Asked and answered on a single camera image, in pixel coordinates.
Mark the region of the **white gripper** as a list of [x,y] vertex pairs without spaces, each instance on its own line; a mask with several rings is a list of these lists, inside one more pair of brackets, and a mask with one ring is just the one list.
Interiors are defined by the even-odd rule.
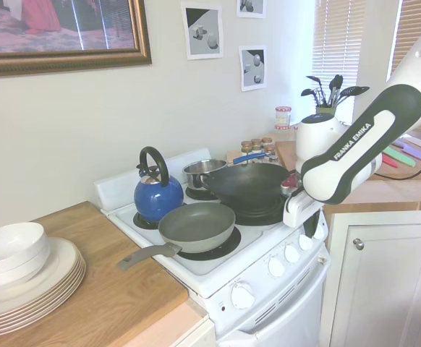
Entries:
[[318,228],[322,206],[322,202],[314,200],[304,190],[293,193],[285,202],[283,223],[290,228],[303,224],[305,236],[311,239]]

